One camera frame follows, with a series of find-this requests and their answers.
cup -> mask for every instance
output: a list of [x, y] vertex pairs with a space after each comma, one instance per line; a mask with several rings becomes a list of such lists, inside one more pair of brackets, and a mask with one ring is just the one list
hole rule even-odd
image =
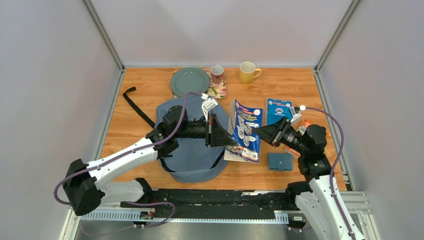
[[261, 75], [262, 70], [256, 68], [250, 61], [245, 61], [240, 64], [240, 81], [244, 84], [250, 83], [254, 78]]
[[214, 84], [220, 84], [225, 78], [224, 68], [219, 65], [214, 65], [210, 68], [210, 77], [212, 78], [212, 82]]

mug handle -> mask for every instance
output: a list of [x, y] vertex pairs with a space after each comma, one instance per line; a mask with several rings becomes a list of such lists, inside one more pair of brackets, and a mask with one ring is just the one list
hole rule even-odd
[[261, 73], [262, 73], [262, 69], [260, 69], [260, 68], [256, 68], [254, 71], [258, 72], [258, 73], [256, 75], [254, 75], [252, 79], [255, 79], [257, 76], [261, 75]]

wooden table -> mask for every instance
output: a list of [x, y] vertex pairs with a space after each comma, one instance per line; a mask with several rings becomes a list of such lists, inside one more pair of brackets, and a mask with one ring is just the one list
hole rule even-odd
[[[135, 86], [137, 90], [130, 93], [130, 98], [153, 121], [156, 121], [156, 107], [171, 98], [169, 82], [173, 72], [178, 69], [128, 68], [126, 70], [101, 154], [102, 157], [132, 145], [152, 130], [125, 101], [122, 96], [123, 92]], [[323, 108], [311, 69], [262, 68], [262, 75], [249, 84], [241, 83], [238, 73], [238, 68], [225, 69], [228, 95], [218, 102], [227, 113], [233, 99], [252, 108], [264, 108], [267, 98], [288, 100], [295, 105]], [[332, 164], [336, 157], [336, 151], [325, 116], [322, 113], [308, 110], [302, 113], [302, 118], [307, 118], [313, 123], [327, 128], [325, 153]], [[221, 174], [207, 182], [177, 182], [163, 170], [159, 161], [136, 167], [118, 177], [116, 181], [145, 178], [152, 188], [170, 189], [284, 190], [289, 183], [305, 180], [299, 172], [296, 159], [293, 159], [293, 171], [268, 169], [268, 153], [283, 153], [282, 146], [275, 148], [262, 142], [260, 147], [259, 163], [231, 161]], [[339, 167], [336, 168], [335, 175], [339, 188], [345, 190], [346, 186]]]

green plate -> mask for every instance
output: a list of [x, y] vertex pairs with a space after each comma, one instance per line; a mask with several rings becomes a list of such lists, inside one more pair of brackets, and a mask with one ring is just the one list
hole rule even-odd
[[169, 86], [173, 93], [183, 97], [188, 92], [205, 93], [209, 83], [210, 79], [205, 71], [197, 67], [186, 67], [172, 76]]

white wall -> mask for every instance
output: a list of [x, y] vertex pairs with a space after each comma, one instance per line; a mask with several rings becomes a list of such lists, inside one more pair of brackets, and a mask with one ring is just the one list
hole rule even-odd
[[423, 13], [422, 0], [363, 0], [322, 71], [381, 239], [424, 236]]
[[93, 157], [118, 77], [81, 1], [0, 1], [0, 239], [58, 239], [53, 188]]
[[351, 0], [92, 0], [125, 65], [312, 66]]

